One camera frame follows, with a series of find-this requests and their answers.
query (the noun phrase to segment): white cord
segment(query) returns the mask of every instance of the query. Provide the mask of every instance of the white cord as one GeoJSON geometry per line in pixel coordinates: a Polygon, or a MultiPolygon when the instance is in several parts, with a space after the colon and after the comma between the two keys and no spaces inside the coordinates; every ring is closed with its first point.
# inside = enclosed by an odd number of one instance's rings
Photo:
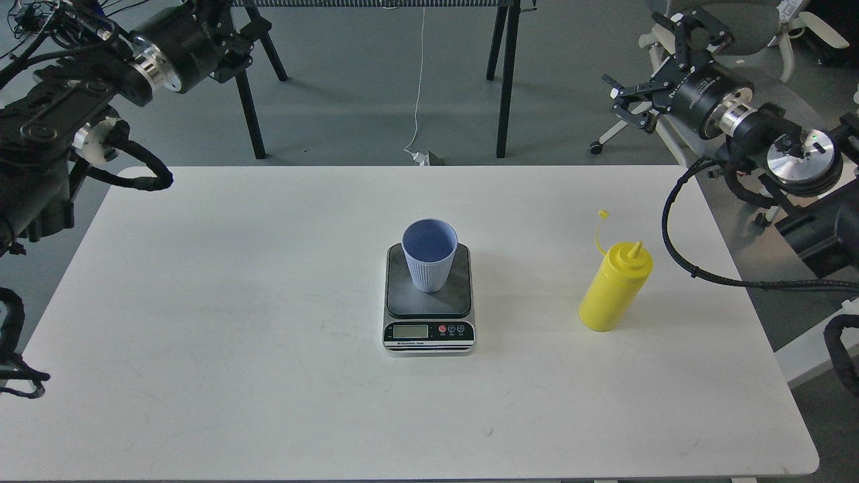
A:
{"type": "Polygon", "coordinates": [[[417,159],[417,152],[409,151],[409,148],[415,143],[415,139],[417,139],[417,105],[421,101],[421,83],[423,82],[423,28],[426,27],[427,24],[427,8],[423,7],[423,20],[421,21],[421,73],[417,78],[417,99],[415,100],[415,134],[411,137],[411,142],[409,142],[404,148],[403,151],[409,153],[411,155],[411,159],[417,159]]]}

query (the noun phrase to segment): ribbed cup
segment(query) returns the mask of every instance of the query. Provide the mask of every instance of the ribbed cup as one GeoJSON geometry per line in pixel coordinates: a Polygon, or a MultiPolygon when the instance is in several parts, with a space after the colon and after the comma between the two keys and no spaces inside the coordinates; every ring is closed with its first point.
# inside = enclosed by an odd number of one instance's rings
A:
{"type": "Polygon", "coordinates": [[[442,289],[454,264],[457,244],[456,232],[442,220],[418,220],[405,229],[405,263],[418,290],[435,292],[442,289]]]}

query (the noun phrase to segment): black table leg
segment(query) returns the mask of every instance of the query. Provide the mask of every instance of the black table leg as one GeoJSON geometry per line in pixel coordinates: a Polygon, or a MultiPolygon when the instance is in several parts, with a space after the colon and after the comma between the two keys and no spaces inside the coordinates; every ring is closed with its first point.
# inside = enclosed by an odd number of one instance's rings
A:
{"type": "MultiPolygon", "coordinates": [[[[245,7],[245,10],[247,11],[247,16],[251,17],[251,20],[260,16],[259,10],[256,7],[245,7]]],[[[274,42],[271,41],[271,36],[268,32],[266,32],[259,41],[262,42],[263,48],[265,49],[265,55],[268,56],[269,62],[271,62],[271,67],[274,68],[274,72],[277,74],[277,80],[280,82],[289,80],[289,76],[286,75],[286,70],[283,69],[283,63],[280,61],[280,56],[277,55],[277,50],[274,48],[274,42]]]]}
{"type": "Polygon", "coordinates": [[[489,50],[489,65],[486,67],[486,80],[495,80],[495,67],[498,65],[498,53],[501,51],[501,37],[504,33],[504,19],[507,18],[507,7],[498,7],[495,15],[495,31],[492,33],[492,47],[489,50]]]}
{"type": "Polygon", "coordinates": [[[235,85],[239,88],[241,108],[245,111],[247,133],[251,135],[253,155],[257,159],[265,159],[266,154],[265,146],[263,145],[263,135],[262,131],[259,130],[257,109],[253,106],[253,97],[251,96],[251,84],[247,81],[247,72],[243,70],[239,75],[235,77],[235,85]]]}
{"type": "Polygon", "coordinates": [[[510,124],[510,96],[513,94],[513,65],[516,60],[516,35],[519,33],[521,0],[514,0],[507,19],[507,43],[504,45],[504,77],[501,84],[501,112],[498,114],[498,144],[495,157],[507,155],[507,128],[510,124]]]}

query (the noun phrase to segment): gray floor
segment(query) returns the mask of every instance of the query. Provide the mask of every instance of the gray floor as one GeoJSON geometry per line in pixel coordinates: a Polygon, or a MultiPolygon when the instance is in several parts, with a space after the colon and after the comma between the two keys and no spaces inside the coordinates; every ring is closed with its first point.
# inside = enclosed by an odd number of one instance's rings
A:
{"type": "MultiPolygon", "coordinates": [[[[133,27],[173,4],[155,0],[116,18],[133,27]]],[[[673,163],[658,137],[636,131],[620,134],[601,156],[591,156],[587,149],[614,122],[602,74],[623,83],[643,82],[649,74],[647,56],[637,48],[638,35],[652,24],[643,2],[545,0],[538,6],[521,18],[508,155],[502,160],[494,156],[500,82],[484,80],[493,10],[426,11],[420,130],[414,150],[432,150],[450,165],[673,163]]],[[[413,164],[402,149],[414,129],[421,10],[264,9],[263,14],[274,24],[272,38],[292,77],[279,83],[262,52],[255,59],[259,65],[248,72],[267,159],[253,157],[232,83],[206,80],[185,95],[161,91],[145,108],[117,99],[113,106],[131,123],[132,138],[174,166],[413,164]]],[[[236,18],[245,21],[239,11],[236,18]]],[[[788,85],[819,111],[823,127],[832,127],[838,116],[856,109],[852,95],[859,71],[818,66],[801,42],[795,44],[797,70],[788,85]]],[[[0,51],[12,45],[9,32],[0,35],[0,51]]],[[[774,49],[745,60],[772,72],[781,69],[774,49]]],[[[732,64],[735,59],[724,61],[732,64]]],[[[30,76],[19,76],[0,93],[0,101],[17,99],[31,86],[30,76]]],[[[132,164],[119,159],[111,170],[132,164]]],[[[750,225],[753,211],[736,201],[723,183],[701,183],[745,279],[810,277],[774,229],[760,235],[750,225]]],[[[25,339],[106,191],[90,181],[76,201],[75,229],[27,245],[27,257],[0,261],[0,286],[16,290],[27,305],[25,339]]],[[[854,272],[838,275],[856,278],[854,272]]],[[[839,306],[838,296],[750,295],[774,350],[839,306]]],[[[30,362],[39,367],[38,361],[30,362]]],[[[859,401],[838,386],[831,372],[794,395],[818,447],[820,469],[784,480],[856,480],[859,401]]]]}

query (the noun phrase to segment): yellow cap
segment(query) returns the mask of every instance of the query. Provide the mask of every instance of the yellow cap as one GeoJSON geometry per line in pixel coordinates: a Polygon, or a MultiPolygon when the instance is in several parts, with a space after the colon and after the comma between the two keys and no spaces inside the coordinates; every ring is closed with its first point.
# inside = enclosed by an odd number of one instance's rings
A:
{"type": "Polygon", "coordinates": [[[608,249],[602,269],[619,284],[640,285],[653,271],[653,259],[640,241],[622,241],[608,249]]]}

